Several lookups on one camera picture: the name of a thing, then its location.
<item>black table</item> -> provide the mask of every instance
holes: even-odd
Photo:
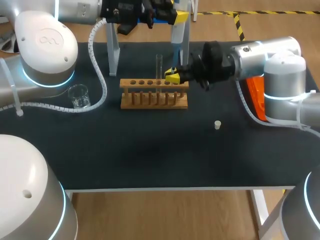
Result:
[[[202,45],[191,43],[190,51],[200,53]],[[118,76],[109,77],[107,46],[94,46],[108,87],[100,108],[71,114],[25,107],[23,117],[13,109],[0,112],[0,134],[36,146],[65,189],[295,186],[320,163],[320,139],[255,123],[231,81],[217,83],[210,92],[191,82],[188,110],[121,110],[120,78],[154,78],[156,54],[163,54],[166,70],[172,49],[170,43],[120,47]],[[79,44],[73,84],[87,85],[94,104],[102,91],[87,49]],[[308,72],[311,89],[318,88]],[[67,94],[42,101],[72,107]],[[218,131],[215,120],[222,122]]]

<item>wooden test tube rack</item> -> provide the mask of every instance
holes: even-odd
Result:
[[[120,88],[124,90],[121,109],[188,108],[188,82],[171,84],[166,80],[121,79]]]

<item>hazard tape on floor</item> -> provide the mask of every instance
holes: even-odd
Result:
[[[308,14],[317,15],[320,11],[202,11],[198,15],[230,15],[233,14]]]
[[[236,26],[236,29],[238,31],[238,36],[239,36],[239,39],[240,41],[245,41],[246,38],[245,38],[245,34],[244,34],[244,31],[242,29],[242,26],[240,24],[240,18],[239,18],[239,14],[236,14],[234,13],[233,14],[233,19],[234,19],[234,23],[235,23],[235,26]]]

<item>small white cap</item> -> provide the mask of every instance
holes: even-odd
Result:
[[[214,128],[215,128],[216,130],[218,130],[220,127],[221,127],[221,122],[220,122],[220,121],[215,121],[215,122],[214,122]]]

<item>cable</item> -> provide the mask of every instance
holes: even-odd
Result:
[[[237,89],[238,89],[238,92],[239,92],[241,101],[242,101],[242,103],[243,103],[243,106],[244,106],[246,112],[249,114],[249,116],[250,116],[256,123],[258,123],[258,124],[260,124],[260,125],[263,125],[263,126],[268,126],[268,127],[279,127],[279,128],[281,127],[281,128],[300,129],[300,127],[297,126],[297,125],[279,125],[279,124],[274,124],[274,123],[270,123],[270,122],[261,121],[261,120],[259,120],[258,118],[256,118],[256,116],[253,115],[253,113],[250,111],[250,109],[249,109],[249,107],[248,107],[248,105],[247,105],[247,102],[246,102],[245,97],[244,97],[244,94],[243,94],[243,92],[242,92],[242,90],[241,90],[239,81],[235,81],[235,84],[236,84],[236,87],[237,87]],[[303,131],[306,131],[306,132],[309,132],[309,133],[311,133],[311,134],[314,134],[314,135],[316,135],[318,138],[320,138],[320,133],[317,132],[316,130],[311,129],[311,128],[308,127],[308,126],[307,126],[307,127],[303,127],[302,130],[303,130]]]
[[[21,102],[21,107],[36,107],[36,108],[44,108],[44,109],[51,109],[51,110],[56,110],[59,112],[64,112],[64,113],[73,113],[73,114],[79,114],[79,113],[85,113],[85,112],[89,112],[92,111],[94,109],[97,109],[98,107],[100,107],[105,100],[107,99],[107,84],[105,81],[105,78],[98,66],[98,63],[96,61],[95,58],[95,53],[94,53],[94,40],[95,40],[95,36],[97,34],[97,31],[104,26],[105,24],[107,24],[107,21],[105,18],[103,18],[102,20],[100,20],[91,30],[90,36],[89,36],[89,40],[88,40],[88,51],[89,51],[89,56],[91,59],[91,62],[93,64],[93,67],[95,69],[96,74],[98,75],[98,78],[100,80],[101,86],[102,86],[102,96],[100,98],[100,100],[92,105],[92,106],[88,106],[85,108],[66,108],[66,107],[62,107],[62,106],[55,106],[55,105],[51,105],[51,104],[46,104],[46,103],[40,103],[40,102]],[[7,109],[11,109],[14,108],[15,105],[14,104],[10,104],[8,106],[4,106],[4,107],[0,107],[0,112],[7,110]]]

